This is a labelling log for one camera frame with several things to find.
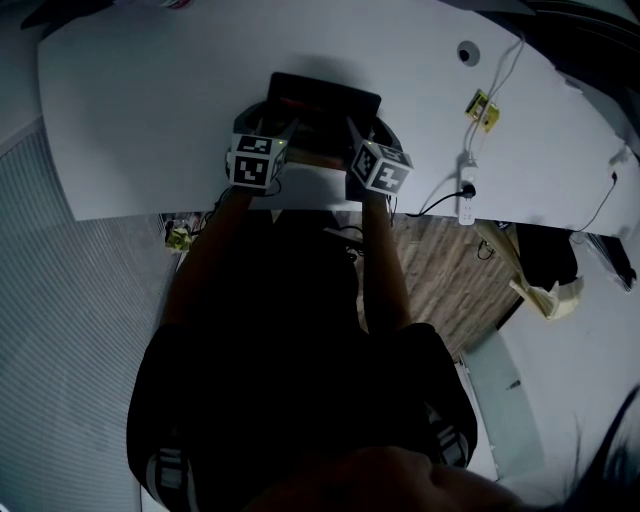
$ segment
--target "small yellow object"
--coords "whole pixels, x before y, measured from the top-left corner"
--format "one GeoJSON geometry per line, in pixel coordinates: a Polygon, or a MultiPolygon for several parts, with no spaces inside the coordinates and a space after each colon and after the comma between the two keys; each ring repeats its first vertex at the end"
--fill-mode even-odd
{"type": "Polygon", "coordinates": [[[488,99],[487,95],[478,89],[478,92],[476,92],[473,100],[471,100],[471,103],[469,103],[469,106],[465,110],[465,114],[467,114],[471,119],[476,122],[480,122],[485,133],[489,133],[498,122],[498,119],[500,119],[500,109],[495,103],[491,103],[488,108],[485,108],[487,106],[488,99]],[[482,119],[480,119],[483,109],[485,109],[484,115],[482,116],[482,119]]]}

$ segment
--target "white cable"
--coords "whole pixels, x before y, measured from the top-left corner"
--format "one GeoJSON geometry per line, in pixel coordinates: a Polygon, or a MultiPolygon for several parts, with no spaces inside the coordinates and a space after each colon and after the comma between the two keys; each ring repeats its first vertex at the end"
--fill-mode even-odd
{"type": "Polygon", "coordinates": [[[469,146],[467,148],[467,154],[469,155],[469,160],[473,161],[473,152],[471,150],[472,145],[473,145],[473,139],[476,135],[476,132],[478,131],[478,128],[480,127],[480,124],[482,123],[482,119],[484,118],[484,114],[486,112],[486,110],[489,108],[489,105],[491,105],[491,102],[493,101],[494,97],[496,96],[496,94],[498,94],[498,92],[500,91],[500,89],[502,89],[502,87],[504,86],[505,83],[507,83],[507,80],[509,80],[509,77],[511,76],[511,74],[513,73],[513,70],[516,68],[516,64],[518,63],[518,60],[520,59],[520,55],[522,54],[522,50],[524,50],[524,46],[526,44],[526,39],[524,36],[524,33],[521,32],[520,33],[520,41],[518,43],[516,43],[515,45],[511,46],[509,49],[507,49],[507,51],[504,53],[504,55],[502,56],[500,63],[498,64],[498,70],[496,71],[496,75],[495,78],[493,79],[493,84],[491,85],[491,89],[489,89],[489,94],[487,95],[487,102],[485,104],[485,106],[482,108],[482,111],[480,112],[480,116],[478,117],[477,121],[473,121],[475,123],[475,127],[473,129],[473,131],[471,132],[471,138],[469,139],[469,146]],[[498,81],[500,74],[501,74],[501,70],[502,70],[502,65],[504,63],[504,61],[506,60],[507,56],[513,51],[515,50],[518,45],[520,46],[520,48],[518,49],[518,53],[516,54],[515,58],[513,59],[513,63],[511,64],[511,68],[509,69],[509,72],[507,73],[507,75],[504,77],[504,79],[498,84],[498,86],[495,86],[496,82],[498,81]]]}

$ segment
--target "floor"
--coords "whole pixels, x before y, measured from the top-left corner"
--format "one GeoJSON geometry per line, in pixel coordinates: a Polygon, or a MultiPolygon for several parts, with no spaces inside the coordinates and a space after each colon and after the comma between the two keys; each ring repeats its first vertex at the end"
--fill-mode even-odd
{"type": "MultiPolygon", "coordinates": [[[[336,217],[341,226],[362,225],[359,212],[340,212],[336,217]]],[[[432,324],[457,360],[465,348],[495,328],[518,299],[509,286],[511,272],[498,255],[487,261],[479,259],[482,239],[473,227],[460,226],[457,219],[398,215],[393,231],[413,318],[432,324]]],[[[483,248],[480,256],[487,255],[483,248]]],[[[358,258],[358,314],[366,330],[363,263],[358,258]]]]}

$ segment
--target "beige object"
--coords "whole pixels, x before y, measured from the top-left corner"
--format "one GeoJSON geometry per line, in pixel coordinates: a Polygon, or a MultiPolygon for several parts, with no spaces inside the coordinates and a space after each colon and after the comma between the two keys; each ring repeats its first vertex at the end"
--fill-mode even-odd
{"type": "Polygon", "coordinates": [[[531,286],[524,276],[517,252],[515,233],[511,236],[498,229],[494,222],[477,221],[478,234],[494,249],[514,272],[509,285],[521,297],[532,304],[547,320],[555,320],[571,313],[580,302],[584,281],[578,277],[572,283],[560,286],[557,282],[551,291],[531,286]]]}

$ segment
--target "black shirt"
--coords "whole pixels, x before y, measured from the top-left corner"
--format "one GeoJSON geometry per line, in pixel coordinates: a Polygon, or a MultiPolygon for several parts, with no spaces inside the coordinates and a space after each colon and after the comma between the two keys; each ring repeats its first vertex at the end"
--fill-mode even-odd
{"type": "Polygon", "coordinates": [[[230,262],[210,328],[151,341],[127,425],[140,483],[172,511],[239,511],[316,454],[400,446],[466,466],[476,421],[434,329],[369,337],[344,247],[267,233],[268,258],[259,244],[230,262]]]}

